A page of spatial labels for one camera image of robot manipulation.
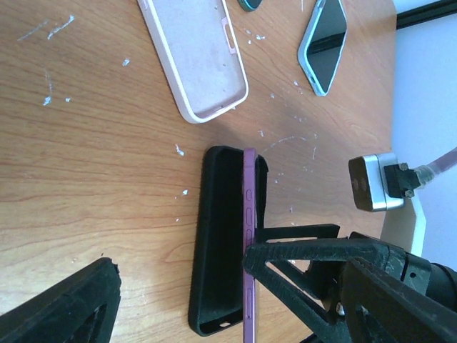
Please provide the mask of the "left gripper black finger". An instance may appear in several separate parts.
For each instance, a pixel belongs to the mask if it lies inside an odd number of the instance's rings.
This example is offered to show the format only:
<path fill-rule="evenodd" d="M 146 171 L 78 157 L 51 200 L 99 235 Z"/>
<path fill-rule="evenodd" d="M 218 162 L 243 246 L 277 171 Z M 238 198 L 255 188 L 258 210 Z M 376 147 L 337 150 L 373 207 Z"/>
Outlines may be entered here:
<path fill-rule="evenodd" d="M 121 301 L 119 269 L 102 257 L 1 315 L 2 342 L 109 342 Z"/>

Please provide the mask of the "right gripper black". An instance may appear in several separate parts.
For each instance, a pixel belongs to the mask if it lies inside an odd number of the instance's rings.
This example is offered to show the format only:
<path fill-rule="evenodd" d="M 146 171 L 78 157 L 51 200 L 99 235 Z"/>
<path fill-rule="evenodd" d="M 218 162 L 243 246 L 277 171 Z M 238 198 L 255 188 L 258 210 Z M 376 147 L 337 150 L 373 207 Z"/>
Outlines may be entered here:
<path fill-rule="evenodd" d="M 307 342 L 455 342 L 456 271 L 340 226 L 262 228 L 243 267 L 313 334 Z M 264 243 L 275 239 L 303 239 Z"/>

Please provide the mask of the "black phone case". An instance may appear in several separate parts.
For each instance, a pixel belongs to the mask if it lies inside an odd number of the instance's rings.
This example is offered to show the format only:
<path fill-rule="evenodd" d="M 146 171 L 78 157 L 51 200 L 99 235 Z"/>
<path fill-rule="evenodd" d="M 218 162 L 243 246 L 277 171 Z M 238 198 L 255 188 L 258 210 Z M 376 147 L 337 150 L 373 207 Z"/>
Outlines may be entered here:
<path fill-rule="evenodd" d="M 268 167 L 254 148 L 213 146 L 204 155 L 188 321 L 207 337 L 235 324 L 256 342 L 256 280 L 243 268 L 262 225 L 261 178 Z"/>

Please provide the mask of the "light blue phone case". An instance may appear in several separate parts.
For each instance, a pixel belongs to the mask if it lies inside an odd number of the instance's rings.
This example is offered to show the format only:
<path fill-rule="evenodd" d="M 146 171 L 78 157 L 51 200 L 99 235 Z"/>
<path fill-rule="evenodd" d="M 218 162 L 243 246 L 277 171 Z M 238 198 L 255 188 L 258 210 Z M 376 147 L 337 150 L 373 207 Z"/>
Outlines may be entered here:
<path fill-rule="evenodd" d="M 347 20 L 340 0 L 320 0 L 313 8 L 297 59 L 317 96 L 328 94 L 341 59 Z"/>

